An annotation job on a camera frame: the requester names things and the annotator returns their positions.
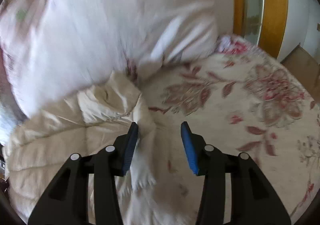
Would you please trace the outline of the cream quilted down jacket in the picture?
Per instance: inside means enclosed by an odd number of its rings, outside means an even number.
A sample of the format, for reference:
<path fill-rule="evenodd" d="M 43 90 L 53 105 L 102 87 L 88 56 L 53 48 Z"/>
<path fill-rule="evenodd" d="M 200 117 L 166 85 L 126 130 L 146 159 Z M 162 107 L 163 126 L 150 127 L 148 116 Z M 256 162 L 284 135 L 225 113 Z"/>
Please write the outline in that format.
<path fill-rule="evenodd" d="M 23 221 L 67 158 L 88 156 L 112 144 L 137 123 L 139 140 L 130 170 L 116 179 L 125 224 L 193 224 L 180 122 L 153 113 L 142 92 L 123 74 L 43 107 L 17 126 L 3 153 L 9 199 Z"/>

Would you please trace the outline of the floral bed sheet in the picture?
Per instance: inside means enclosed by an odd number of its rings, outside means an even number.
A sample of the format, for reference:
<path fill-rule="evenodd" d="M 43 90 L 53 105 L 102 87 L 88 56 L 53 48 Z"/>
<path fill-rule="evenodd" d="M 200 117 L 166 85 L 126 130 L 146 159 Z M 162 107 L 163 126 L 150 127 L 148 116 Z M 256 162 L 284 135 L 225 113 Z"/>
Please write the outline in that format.
<path fill-rule="evenodd" d="M 164 69 L 142 88 L 168 143 L 173 189 L 157 217 L 194 224 L 203 178 L 189 168 L 180 125 L 222 152 L 247 152 L 282 200 L 292 223 L 319 190 L 319 107 L 289 71 L 243 38 L 224 35 L 206 59 Z"/>

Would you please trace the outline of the white pink floral pillow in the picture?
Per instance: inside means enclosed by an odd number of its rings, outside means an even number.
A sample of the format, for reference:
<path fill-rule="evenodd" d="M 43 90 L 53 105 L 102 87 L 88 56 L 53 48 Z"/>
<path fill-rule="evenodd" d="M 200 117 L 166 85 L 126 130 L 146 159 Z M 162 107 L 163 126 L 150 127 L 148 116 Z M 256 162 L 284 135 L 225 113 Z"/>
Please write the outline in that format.
<path fill-rule="evenodd" d="M 207 57 L 232 32 L 233 8 L 233 0 L 15 0 L 1 13 L 12 92 L 32 116 L 112 71 L 143 81 Z"/>

